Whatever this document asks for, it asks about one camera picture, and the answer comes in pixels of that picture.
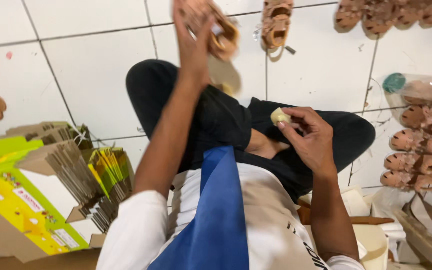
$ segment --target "tile grout line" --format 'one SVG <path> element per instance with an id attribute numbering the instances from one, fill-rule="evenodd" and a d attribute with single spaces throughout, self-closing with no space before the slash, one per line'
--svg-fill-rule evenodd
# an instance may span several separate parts
<path id="1" fill-rule="evenodd" d="M 366 108 L 365 105 L 366 105 L 366 102 L 368 102 L 368 95 L 369 95 L 369 91 L 370 91 L 369 85 L 371 84 L 371 78 L 373 77 L 373 68 L 375 66 L 376 52 L 378 51 L 378 44 L 379 44 L 379 36 L 378 36 L 378 39 L 376 40 L 376 44 L 374 46 L 374 52 L 372 54 L 371 68 L 369 69 L 369 79 L 368 79 L 368 84 L 366 86 L 366 96 L 364 97 L 362 116 L 364 115 L 364 112 L 366 112 L 366 110 L 364 108 Z"/>
<path id="2" fill-rule="evenodd" d="M 31 14 L 29 13 L 28 7 L 26 6 L 25 0 L 21 0 L 21 3 L 23 5 L 23 7 L 24 7 L 24 10 L 26 11 L 26 15 L 28 16 L 29 22 L 31 23 L 31 27 L 33 28 L 34 34 L 36 35 L 36 38 L 38 39 L 39 47 L 41 48 L 41 51 L 44 54 L 44 58 L 46 59 L 46 63 L 48 65 L 48 67 L 49 67 L 49 70 L 51 70 L 51 75 L 53 76 L 54 82 L 56 83 L 56 86 L 57 86 L 57 89 L 59 90 L 59 93 L 61 94 L 61 97 L 63 99 L 64 105 L 66 106 L 66 109 L 68 110 L 68 114 L 69 114 L 69 117 L 71 118 L 72 124 L 74 126 L 76 126 L 75 119 L 73 118 L 73 115 L 71 114 L 71 111 L 69 110 L 68 103 L 66 102 L 66 98 L 63 95 L 63 91 L 61 90 L 61 87 L 60 87 L 60 84 L 58 82 L 58 79 L 56 78 L 56 75 L 54 74 L 54 70 L 53 70 L 53 67 L 51 66 L 50 59 L 48 58 L 48 56 L 46 54 L 46 51 L 45 51 L 45 49 L 43 47 L 43 44 L 41 43 L 41 40 L 39 39 L 38 31 L 36 30 L 36 26 L 35 26 L 35 24 L 33 22 L 33 18 L 31 17 Z"/>
<path id="3" fill-rule="evenodd" d="M 43 43 L 41 42 L 41 40 L 39 41 L 39 47 L 41 48 L 41 51 L 43 52 L 44 57 L 46 58 L 47 65 L 49 67 L 49 70 L 51 71 L 53 78 L 54 78 L 54 82 L 56 83 L 57 89 L 59 90 L 59 93 L 61 94 L 61 97 L 63 98 L 64 105 L 66 106 L 66 109 L 68 110 L 68 114 L 69 114 L 69 117 L 71 118 L 72 124 L 74 126 L 77 126 L 75 119 L 73 118 L 73 115 L 71 114 L 71 111 L 69 110 L 68 102 L 66 102 L 66 98 L 63 95 L 63 91 L 61 90 L 60 83 L 58 82 L 58 79 L 56 78 L 56 75 L 54 74 L 53 66 L 51 66 L 50 59 L 48 58 L 48 55 L 46 54 L 46 51 L 44 49 L 44 46 L 43 46 Z"/>
<path id="4" fill-rule="evenodd" d="M 386 110 L 394 110 L 394 109 L 403 109 L 403 108 L 407 108 L 407 107 L 410 107 L 410 106 L 411 106 L 411 105 L 404 105 L 404 106 L 399 106 L 399 107 L 375 108 L 375 109 L 369 109 L 369 110 L 364 110 L 364 111 L 352 112 L 352 114 L 362 114 L 362 113 L 370 113 L 370 112 L 377 112 L 377 111 L 386 111 Z"/>
<path id="5" fill-rule="evenodd" d="M 349 173 L 349 181 L 347 182 L 348 187 L 351 185 L 351 176 L 353 176 L 353 166 L 354 166 L 354 161 L 351 162 L 351 172 Z"/>
<path id="6" fill-rule="evenodd" d="M 35 23 L 33 21 L 33 17 L 31 17 L 31 14 L 29 13 L 29 9 L 26 5 L 25 0 L 21 0 L 21 3 L 22 3 L 22 6 L 24 7 L 24 10 L 26 11 L 26 15 L 28 16 L 29 23 L 31 24 L 31 27 L 33 28 L 34 34 L 36 35 L 37 40 L 39 40 L 38 31 L 36 30 L 36 26 L 35 26 Z"/>
<path id="7" fill-rule="evenodd" d="M 97 139 L 97 140 L 91 140 L 91 142 L 94 143 L 94 142 L 103 142 L 103 141 L 121 140 L 121 139 L 131 139 L 131 138 L 141 138 L 141 137 L 147 137 L 147 135 L 128 136 L 128 137 L 109 138 L 109 139 Z"/>
<path id="8" fill-rule="evenodd" d="M 144 0 L 144 9 L 146 10 L 146 17 L 148 17 L 149 32 L 151 33 L 151 39 L 153 40 L 154 55 L 156 56 L 156 59 L 159 59 L 158 48 L 156 47 L 156 39 L 152 26 L 153 24 L 151 23 L 151 16 L 149 15 L 148 0 Z"/>
<path id="9" fill-rule="evenodd" d="M 316 5 L 309 5 L 309 6 L 301 6 L 301 7 L 294 7 L 293 9 L 300 9 L 300 8 L 307 8 L 307 7 L 316 7 L 316 6 L 324 6 L 324 5 L 332 5 L 332 4 L 337 4 L 337 2 L 316 4 Z M 244 15 L 251 15 L 251 14 L 258 14 L 258 13 L 262 13 L 262 11 L 240 13 L 240 14 L 235 14 L 235 15 L 228 15 L 228 17 L 244 16 Z M 61 35 L 61 36 L 46 37 L 46 38 L 39 38 L 38 33 L 35 30 L 34 32 L 35 32 L 36 36 L 38 36 L 37 39 L 0 43 L 0 47 L 13 46 L 13 45 L 19 45 L 19 44 L 27 44 L 27 43 L 37 42 L 37 41 L 70 39 L 70 38 L 86 37 L 86 36 L 99 35 L 99 34 L 108 34 L 108 33 L 128 31 L 128 30 L 162 27 L 162 26 L 169 26 L 169 25 L 173 25 L 173 24 L 174 24 L 173 22 L 165 22 L 165 23 L 150 24 L 150 25 L 145 25 L 145 26 L 120 28 L 120 29 L 105 30 L 105 31 L 90 32 L 90 33 L 82 33 L 82 34 L 69 34 L 69 35 Z"/>
<path id="10" fill-rule="evenodd" d="M 375 187 L 384 187 L 384 186 L 383 186 L 383 185 L 367 186 L 367 187 L 361 187 L 361 189 L 365 189 L 365 188 L 375 188 Z"/>

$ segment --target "person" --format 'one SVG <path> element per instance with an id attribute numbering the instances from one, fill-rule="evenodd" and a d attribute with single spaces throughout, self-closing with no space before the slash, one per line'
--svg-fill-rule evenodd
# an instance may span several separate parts
<path id="1" fill-rule="evenodd" d="M 374 127 L 347 112 L 256 98 L 241 106 L 210 85 L 214 19 L 194 39 L 182 21 L 181 0 L 174 0 L 173 18 L 181 68 L 145 60 L 127 76 L 150 143 L 97 269 L 363 270 L 338 172 L 369 148 Z M 270 114 L 279 107 L 291 123 L 273 125 Z M 295 204 L 311 190 L 317 252 Z"/>

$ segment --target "black pants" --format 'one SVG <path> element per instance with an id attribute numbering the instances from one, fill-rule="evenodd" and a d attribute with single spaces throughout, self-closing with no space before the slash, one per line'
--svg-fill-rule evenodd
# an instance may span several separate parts
<path id="1" fill-rule="evenodd" d="M 177 75 L 177 67 L 161 60 L 142 61 L 128 72 L 126 87 L 129 98 L 150 139 L 173 91 Z M 205 151 L 231 145 L 236 162 L 272 172 L 296 202 L 313 188 L 313 172 L 294 148 L 279 152 L 273 159 L 244 152 L 252 128 L 269 138 L 290 144 L 270 120 L 271 113 L 279 107 L 294 106 L 253 97 L 249 107 L 245 108 L 236 99 L 208 86 L 196 107 L 179 172 L 201 168 Z M 333 155 L 338 172 L 355 161 L 375 140 L 375 128 L 358 115 L 339 111 L 317 113 L 333 127 Z"/>

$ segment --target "white tile floor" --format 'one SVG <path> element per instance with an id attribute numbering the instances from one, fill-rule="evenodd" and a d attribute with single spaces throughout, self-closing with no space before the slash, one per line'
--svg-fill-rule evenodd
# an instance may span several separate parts
<path id="1" fill-rule="evenodd" d="M 286 44 L 297 52 L 267 56 L 253 37 L 263 0 L 215 2 L 234 15 L 241 40 L 232 64 L 210 60 L 213 80 L 232 86 L 244 106 L 257 97 L 362 113 L 377 139 L 339 174 L 339 184 L 377 190 L 388 139 L 401 129 L 394 116 L 401 110 L 392 108 L 404 105 L 383 93 L 382 81 L 393 72 L 432 75 L 432 29 L 393 28 L 376 41 L 361 25 L 339 34 L 336 1 L 295 0 Z M 88 125 L 94 140 L 123 147 L 136 167 L 148 140 L 125 77 L 145 59 L 179 64 L 171 22 L 171 0 L 0 0 L 0 95 L 8 103 L 0 134 L 18 125 L 73 120 Z"/>

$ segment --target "stack of cardboard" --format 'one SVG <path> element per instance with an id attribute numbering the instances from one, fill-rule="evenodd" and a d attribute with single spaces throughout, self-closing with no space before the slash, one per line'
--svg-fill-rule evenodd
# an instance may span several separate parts
<path id="1" fill-rule="evenodd" d="M 102 246 L 132 168 L 121 148 L 90 149 L 84 130 L 45 122 L 0 137 L 0 251 L 24 262 Z"/>

